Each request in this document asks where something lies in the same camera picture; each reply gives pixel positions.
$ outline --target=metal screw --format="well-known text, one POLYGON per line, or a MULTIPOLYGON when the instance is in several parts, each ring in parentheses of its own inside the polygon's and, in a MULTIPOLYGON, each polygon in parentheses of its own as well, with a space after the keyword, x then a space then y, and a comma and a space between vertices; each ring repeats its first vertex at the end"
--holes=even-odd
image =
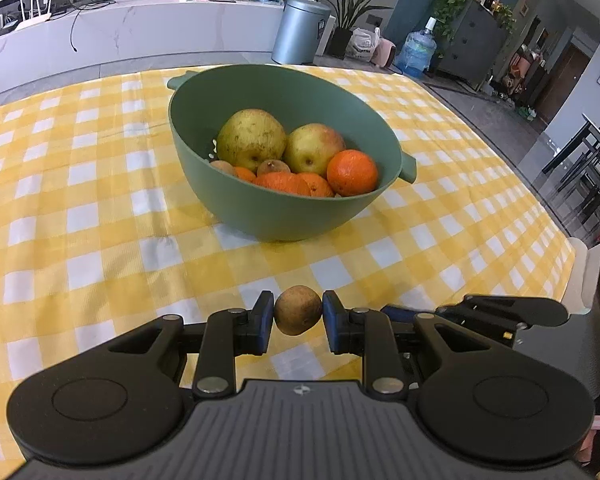
POLYGON ((396 394, 404 388, 404 383, 395 377, 380 377, 372 386, 379 394, 396 394))
POLYGON ((198 381, 196 387, 205 394, 219 394, 224 392, 229 386, 229 383, 222 377, 204 377, 198 381))

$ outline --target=orange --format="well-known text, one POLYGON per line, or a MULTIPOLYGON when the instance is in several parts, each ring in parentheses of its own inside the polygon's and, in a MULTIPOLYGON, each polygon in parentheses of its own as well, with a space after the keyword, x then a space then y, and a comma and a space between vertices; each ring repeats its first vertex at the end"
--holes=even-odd
POLYGON ((329 186, 329 183, 320 175, 315 173, 298 173, 298 176, 308 184, 311 196, 333 197, 336 195, 331 186, 329 186))
POLYGON ((247 168, 243 168, 241 166, 236 166, 234 168, 235 175, 242 180, 246 180, 247 182, 253 182, 256 180, 256 176, 253 174, 253 171, 247 170, 247 168))
POLYGON ((280 171, 275 173, 265 173, 264 175, 256 177, 256 180, 254 180, 253 183, 283 193, 311 196, 311 191, 309 190, 307 183, 293 173, 283 173, 280 171))
POLYGON ((329 161, 327 181, 342 196, 362 195, 378 185, 378 168, 366 153, 344 150, 329 161))

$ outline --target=gray floor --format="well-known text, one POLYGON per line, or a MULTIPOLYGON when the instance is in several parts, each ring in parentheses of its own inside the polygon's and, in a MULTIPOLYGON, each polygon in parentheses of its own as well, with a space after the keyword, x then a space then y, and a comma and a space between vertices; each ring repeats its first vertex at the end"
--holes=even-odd
MULTIPOLYGON (((270 54, 264 52, 206 52, 120 60, 60 73, 3 92, 0 94, 0 106, 40 92, 111 75, 180 66, 238 63, 264 64, 272 63, 272 60, 270 54)), ((317 66, 390 73, 370 63, 352 59, 319 56, 314 63, 317 66)), ((539 177, 542 167, 554 156, 556 146, 549 137, 538 132, 541 128, 537 124, 525 121, 497 99, 473 92, 455 81, 441 77, 425 77, 416 81, 461 116, 509 164, 566 234, 592 244, 600 231, 600 215, 586 222, 577 218, 568 224, 563 221, 580 205, 584 192, 578 188, 569 196, 554 196, 556 182, 567 171, 567 167, 558 168, 548 179, 539 177)))

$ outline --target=bottle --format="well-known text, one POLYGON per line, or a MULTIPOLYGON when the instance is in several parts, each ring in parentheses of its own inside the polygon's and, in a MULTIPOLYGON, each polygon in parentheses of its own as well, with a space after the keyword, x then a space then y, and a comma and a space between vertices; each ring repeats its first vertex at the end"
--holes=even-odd
POLYGON ((488 10, 491 10, 491 6, 493 5, 493 3, 494 3, 495 1, 496 1, 496 0, 485 0, 485 1, 484 1, 484 8, 485 8, 485 9, 488 9, 488 10))
POLYGON ((407 41, 400 51, 400 56, 395 65, 404 74, 414 77, 422 77, 422 72, 429 68, 431 58, 438 47, 433 39, 433 27, 436 25, 435 18, 429 18, 424 30, 412 32, 407 36, 407 41))

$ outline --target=yellow checkered tablecloth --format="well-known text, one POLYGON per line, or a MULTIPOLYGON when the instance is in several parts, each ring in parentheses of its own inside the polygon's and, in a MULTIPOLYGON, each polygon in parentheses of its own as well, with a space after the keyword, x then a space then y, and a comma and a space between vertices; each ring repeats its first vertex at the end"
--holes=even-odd
MULTIPOLYGON (((197 200, 167 120, 165 83, 184 69, 0 107, 0 478, 22 461, 5 418, 16 384, 161 314, 201 321, 296 284, 333 288, 349 308, 433 309, 469 292, 562 297, 571 246, 458 117, 402 76, 302 70, 375 108, 418 160, 418 179, 296 243, 259 243, 197 200)), ((274 328, 268 355, 237 359, 238 384, 342 377, 352 359, 329 353, 321 323, 295 338, 274 328)))

